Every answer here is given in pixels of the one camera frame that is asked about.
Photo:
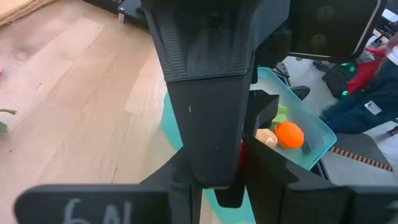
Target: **wooden floor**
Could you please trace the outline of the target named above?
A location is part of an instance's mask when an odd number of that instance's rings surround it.
[[[80,0],[0,27],[0,220],[47,183],[137,183],[175,151],[159,124],[166,92],[150,35]],[[219,223],[207,201],[201,223]]]

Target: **orange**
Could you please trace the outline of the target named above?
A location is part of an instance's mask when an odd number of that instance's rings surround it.
[[[278,144],[285,149],[297,149],[304,144],[303,131],[290,121],[277,124],[274,133],[278,138]]]

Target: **light blue tray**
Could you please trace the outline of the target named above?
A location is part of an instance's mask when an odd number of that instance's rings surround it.
[[[269,94],[280,95],[279,104],[289,109],[287,119],[297,124],[304,132],[304,145],[298,150],[284,150],[277,147],[276,151],[292,162],[310,170],[315,163],[336,142],[335,134],[316,114],[308,109],[291,90],[268,68],[259,68],[259,81],[252,85],[252,90],[264,90]],[[182,147],[180,132],[171,106],[169,94],[164,99],[162,129],[176,150]],[[241,208],[222,208],[218,205],[214,190],[205,190],[205,197],[210,206],[224,223],[254,223],[254,216],[247,192],[245,192]]]

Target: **blue jeans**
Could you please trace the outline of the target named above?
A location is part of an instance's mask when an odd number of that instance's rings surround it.
[[[381,112],[374,115],[365,104],[373,101]],[[384,62],[365,91],[340,99],[323,114],[326,125],[335,133],[359,134],[398,118],[398,66]]]

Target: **orange striped strap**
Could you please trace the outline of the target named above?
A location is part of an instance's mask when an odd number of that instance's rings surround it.
[[[374,167],[377,167],[377,168],[380,168],[380,169],[384,169],[384,170],[387,170],[389,172],[394,172],[393,168],[390,165],[383,164],[381,162],[377,162],[377,161],[374,161],[372,159],[368,159],[366,157],[354,154],[352,152],[348,152],[346,150],[339,149],[339,148],[337,148],[335,146],[332,146],[329,149],[329,151],[331,151],[332,153],[335,153],[335,154],[338,154],[338,155],[341,155],[341,156],[344,156],[344,157],[347,157],[347,158],[350,158],[350,159],[365,163],[365,164],[370,165],[370,166],[374,166]]]

